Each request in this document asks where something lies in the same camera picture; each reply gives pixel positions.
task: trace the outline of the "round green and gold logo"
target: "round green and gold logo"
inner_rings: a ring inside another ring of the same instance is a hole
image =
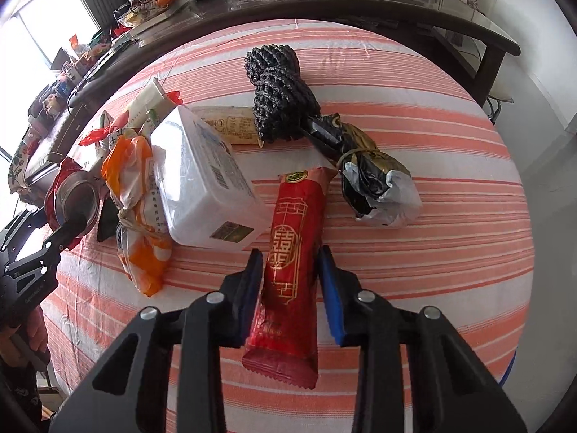
[[[309,173],[306,171],[292,172],[290,174],[287,174],[286,181],[289,184],[296,184],[298,182],[301,182],[301,180],[307,179],[308,174]]]

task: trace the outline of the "white plastic box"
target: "white plastic box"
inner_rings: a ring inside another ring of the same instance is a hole
[[[152,132],[154,175],[172,239],[185,246],[240,250],[272,220],[240,171],[230,144],[178,106]]]

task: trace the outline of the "red and white striped tablecloth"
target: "red and white striped tablecloth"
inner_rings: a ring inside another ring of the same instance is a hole
[[[263,44],[293,47],[323,114],[339,112],[344,122],[362,128],[380,149],[404,163],[423,200],[422,215],[405,229],[367,227],[354,220],[336,178],[323,240],[337,265],[400,308],[441,308],[500,379],[517,347],[530,299],[534,251],[529,212],[515,165],[487,116],[433,63],[361,29],[266,21],[231,27],[170,52],[126,83],[105,109],[119,115],[153,76],[166,91],[180,91],[186,103],[251,106],[254,87],[243,58]],[[235,150],[271,208],[278,174],[322,163],[307,141]],[[264,233],[255,246],[266,252],[268,240]],[[43,304],[60,382],[74,389],[140,308],[188,306],[217,289],[225,275],[242,269],[248,253],[177,246],[164,289],[148,299],[123,274],[114,239],[98,244],[95,232],[90,233],[63,256],[60,286]],[[240,363],[242,350],[222,350],[229,431],[349,432],[358,353],[334,345],[320,299],[318,345],[320,377],[313,391],[249,372]],[[174,431],[178,355],[177,350],[168,431]]]

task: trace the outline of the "beige snack package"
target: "beige snack package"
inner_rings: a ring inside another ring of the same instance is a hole
[[[187,108],[211,125],[231,145],[258,145],[263,147],[256,131],[252,107],[194,106]]]

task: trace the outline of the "black mesh object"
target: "black mesh object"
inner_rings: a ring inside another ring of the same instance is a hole
[[[296,53],[287,45],[255,48],[245,58],[246,74],[256,86],[256,129],[262,141],[298,140],[301,122],[318,117],[320,107],[301,79]]]

